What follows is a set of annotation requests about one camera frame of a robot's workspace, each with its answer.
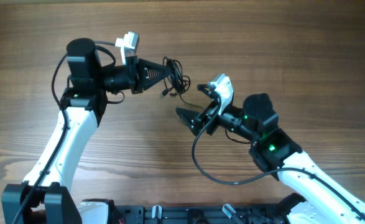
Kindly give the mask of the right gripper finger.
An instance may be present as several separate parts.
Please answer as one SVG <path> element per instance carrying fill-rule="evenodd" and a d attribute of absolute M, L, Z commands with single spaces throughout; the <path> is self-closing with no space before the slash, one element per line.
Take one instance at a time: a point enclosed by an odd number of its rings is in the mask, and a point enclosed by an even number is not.
<path fill-rule="evenodd" d="M 203 92 L 206 96 L 212 100 L 217 100 L 217 92 L 215 92 L 215 87 L 209 84 L 197 84 L 197 89 Z"/>
<path fill-rule="evenodd" d="M 175 109 L 178 117 L 185 123 L 185 125 L 190 129 L 192 134 L 196 136 L 202 129 L 202 118 L 201 113 L 193 110 L 188 110 L 184 108 Z"/>

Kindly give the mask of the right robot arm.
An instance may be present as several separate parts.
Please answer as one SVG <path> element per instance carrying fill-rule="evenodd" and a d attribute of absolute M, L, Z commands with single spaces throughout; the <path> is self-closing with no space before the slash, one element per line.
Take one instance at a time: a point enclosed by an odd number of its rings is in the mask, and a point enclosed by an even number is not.
<path fill-rule="evenodd" d="M 249 154 L 262 171 L 257 178 L 271 175 L 295 191 L 277 207 L 284 223 L 365 223 L 365 202 L 323 172 L 278 126 L 268 94 L 250 95 L 237 108 L 215 88 L 198 89 L 211 97 L 208 107 L 202 112 L 177 108 L 177 115 L 197 139 L 222 127 L 248 140 Z"/>

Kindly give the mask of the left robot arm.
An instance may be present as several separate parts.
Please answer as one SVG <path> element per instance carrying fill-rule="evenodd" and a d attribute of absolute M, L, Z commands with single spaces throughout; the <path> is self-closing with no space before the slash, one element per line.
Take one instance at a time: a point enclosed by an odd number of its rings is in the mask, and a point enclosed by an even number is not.
<path fill-rule="evenodd" d="M 71 74 L 61 98 L 57 125 L 42 155 L 20 184 L 8 184 L 1 195 L 6 223 L 124 223 L 113 200 L 89 199 L 76 206 L 73 177 L 82 152 L 97 130 L 110 100 L 125 90 L 142 93 L 173 74 L 169 63 L 126 57 L 122 65 L 102 66 L 101 42 L 80 38 L 67 45 L 62 60 Z"/>

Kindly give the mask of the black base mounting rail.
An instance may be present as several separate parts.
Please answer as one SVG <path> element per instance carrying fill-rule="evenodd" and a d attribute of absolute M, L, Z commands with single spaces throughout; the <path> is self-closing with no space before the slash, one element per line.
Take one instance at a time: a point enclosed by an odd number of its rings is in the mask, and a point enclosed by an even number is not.
<path fill-rule="evenodd" d="M 275 204 L 232 206 L 235 214 L 230 218 L 222 211 L 221 206 L 202 207 L 161 207 L 161 213 L 153 214 L 156 207 L 140 205 L 117 205 L 120 216 L 118 223 L 135 224 L 194 224 L 194 223 L 247 223 L 247 224 L 283 224 L 287 217 Z"/>

